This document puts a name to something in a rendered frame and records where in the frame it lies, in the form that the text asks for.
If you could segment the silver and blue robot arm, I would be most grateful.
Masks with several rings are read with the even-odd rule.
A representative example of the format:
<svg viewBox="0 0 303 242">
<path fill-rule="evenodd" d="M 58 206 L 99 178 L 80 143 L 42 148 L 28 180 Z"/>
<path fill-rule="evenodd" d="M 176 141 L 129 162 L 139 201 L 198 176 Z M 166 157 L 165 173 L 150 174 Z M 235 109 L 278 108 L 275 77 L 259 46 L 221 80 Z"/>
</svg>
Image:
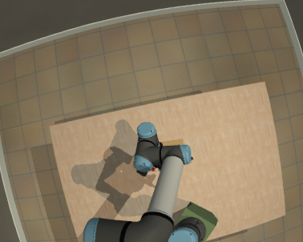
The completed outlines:
<svg viewBox="0 0 303 242">
<path fill-rule="evenodd" d="M 137 127 L 137 135 L 137 172 L 146 176 L 153 166 L 162 165 L 149 212 L 137 222 L 91 218 L 84 228 L 83 242 L 202 242 L 206 227 L 201 220 L 188 217 L 174 226 L 172 219 L 183 167 L 191 162 L 191 148 L 180 144 L 160 146 L 155 126 L 149 122 Z"/>
</svg>

